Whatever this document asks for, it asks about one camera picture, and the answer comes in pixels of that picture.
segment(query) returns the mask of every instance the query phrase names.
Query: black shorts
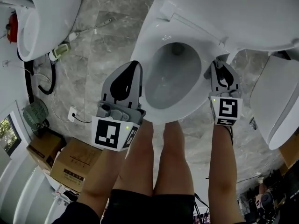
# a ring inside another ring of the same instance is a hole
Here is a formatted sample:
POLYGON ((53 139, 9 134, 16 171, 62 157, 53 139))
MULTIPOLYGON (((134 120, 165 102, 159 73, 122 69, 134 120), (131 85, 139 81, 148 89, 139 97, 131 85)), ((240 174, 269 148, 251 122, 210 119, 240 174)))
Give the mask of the black shorts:
POLYGON ((193 224, 192 195, 155 195, 114 189, 102 224, 193 224))

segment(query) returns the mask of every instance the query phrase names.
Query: white toilet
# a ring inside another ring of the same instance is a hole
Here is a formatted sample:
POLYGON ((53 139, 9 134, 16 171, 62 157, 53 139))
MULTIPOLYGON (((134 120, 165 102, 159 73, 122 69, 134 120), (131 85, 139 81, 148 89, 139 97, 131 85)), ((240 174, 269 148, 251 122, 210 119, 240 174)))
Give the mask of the white toilet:
POLYGON ((211 91, 211 62, 238 51, 299 45, 299 0, 155 0, 131 60, 143 67, 145 119, 161 124, 198 109, 211 91))
POLYGON ((270 56, 250 106, 269 148, 282 146, 299 127, 299 60, 270 56))
POLYGON ((0 6, 17 12, 17 46, 23 61, 56 48, 68 36, 80 5, 81 0, 0 0, 0 6))

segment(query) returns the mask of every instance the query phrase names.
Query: toilet lid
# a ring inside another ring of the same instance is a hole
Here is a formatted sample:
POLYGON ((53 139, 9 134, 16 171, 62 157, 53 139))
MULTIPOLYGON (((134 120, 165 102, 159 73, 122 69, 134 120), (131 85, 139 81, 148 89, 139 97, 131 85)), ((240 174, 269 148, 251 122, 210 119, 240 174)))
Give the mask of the toilet lid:
POLYGON ((299 0, 165 0, 177 13, 226 44, 276 51, 299 45, 299 0))

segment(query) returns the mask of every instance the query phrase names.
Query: green fan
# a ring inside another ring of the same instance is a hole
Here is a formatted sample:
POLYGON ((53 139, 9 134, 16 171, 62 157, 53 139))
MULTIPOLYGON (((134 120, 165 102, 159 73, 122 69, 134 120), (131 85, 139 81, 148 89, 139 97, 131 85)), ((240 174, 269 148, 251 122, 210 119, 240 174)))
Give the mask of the green fan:
POLYGON ((23 111, 23 117, 33 131, 49 126, 47 121, 49 111, 42 100, 36 99, 36 101, 26 106, 23 111))

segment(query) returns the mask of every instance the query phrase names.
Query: power cord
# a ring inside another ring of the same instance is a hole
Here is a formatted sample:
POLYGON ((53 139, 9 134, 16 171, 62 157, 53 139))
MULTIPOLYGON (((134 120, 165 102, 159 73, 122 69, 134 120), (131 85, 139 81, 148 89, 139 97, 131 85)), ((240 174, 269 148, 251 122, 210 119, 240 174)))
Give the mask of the power cord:
POLYGON ((259 176, 250 177, 250 178, 247 178, 247 179, 245 179, 245 180, 239 181, 239 182, 237 182, 237 183, 241 183, 241 182, 244 182, 244 181, 247 181, 247 180, 253 179, 253 178, 259 178, 259 177, 261 177, 261 176, 263 176, 263 175, 261 174, 261 175, 259 175, 259 176))
POLYGON ((232 144, 233 144, 233 146, 234 146, 234 134, 233 134, 233 128, 232 128, 231 126, 223 126, 223 127, 225 127, 225 128, 228 130, 228 132, 229 132, 229 134, 230 134, 230 138, 231 138, 231 140, 232 140, 232 144))
POLYGON ((196 209, 197 215, 199 216, 199 221, 200 221, 201 224, 203 224, 202 221, 203 221, 204 223, 207 221, 207 218, 208 218, 209 213, 210 213, 210 211, 209 211, 210 208, 209 208, 208 205, 206 205, 206 204, 200 199, 200 197, 199 197, 196 193, 194 193, 194 196, 196 197, 197 200, 199 200, 202 204, 204 204, 204 205, 207 207, 206 212, 203 214, 203 220, 201 220, 200 212, 199 212, 199 209, 198 209, 197 204, 196 204, 196 202, 195 202, 195 209, 196 209))
POLYGON ((81 121, 81 120, 77 119, 75 113, 72 114, 72 117, 74 117, 76 120, 78 120, 78 121, 80 121, 80 122, 82 122, 82 123, 86 123, 86 124, 91 123, 91 121, 90 121, 90 122, 87 122, 87 121, 81 121))
MULTIPOLYGON (((25 71, 27 71, 27 72, 29 72, 31 74, 31 72, 29 70, 27 70, 26 68, 24 68, 24 67, 21 67, 21 66, 10 66, 10 67, 22 68, 23 70, 25 70, 25 71)), ((34 73, 34 75, 45 77, 49 81, 49 83, 52 84, 52 82, 50 81, 50 79, 48 77, 46 77, 45 75, 43 75, 41 73, 37 73, 37 72, 34 73)), ((52 109, 54 115, 57 117, 57 119, 59 119, 62 122, 69 122, 69 120, 63 120, 63 119, 59 118, 59 116, 55 113, 55 111, 53 109, 53 105, 52 105, 52 101, 53 101, 54 97, 55 97, 55 89, 53 91, 53 96, 52 96, 52 99, 51 99, 51 109, 52 109)))

